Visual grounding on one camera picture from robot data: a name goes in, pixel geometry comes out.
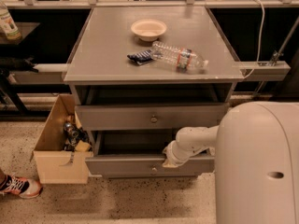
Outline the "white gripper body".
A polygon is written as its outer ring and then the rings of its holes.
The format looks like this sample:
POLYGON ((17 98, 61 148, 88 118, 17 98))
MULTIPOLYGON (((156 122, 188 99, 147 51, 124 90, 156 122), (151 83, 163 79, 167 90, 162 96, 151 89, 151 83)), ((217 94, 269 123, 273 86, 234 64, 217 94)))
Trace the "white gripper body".
POLYGON ((191 156, 191 152, 181 148, 176 141, 172 141, 163 150, 163 154, 166 156, 165 159, 172 163, 173 167, 182 166, 191 156))

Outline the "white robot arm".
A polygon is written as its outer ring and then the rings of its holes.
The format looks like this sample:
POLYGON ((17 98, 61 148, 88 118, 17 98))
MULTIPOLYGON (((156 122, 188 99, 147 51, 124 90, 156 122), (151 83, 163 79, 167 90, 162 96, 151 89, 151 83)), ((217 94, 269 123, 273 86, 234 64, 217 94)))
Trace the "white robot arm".
POLYGON ((164 149, 177 168, 215 149, 217 224, 299 224, 299 103, 250 102, 217 126, 184 127, 164 149))

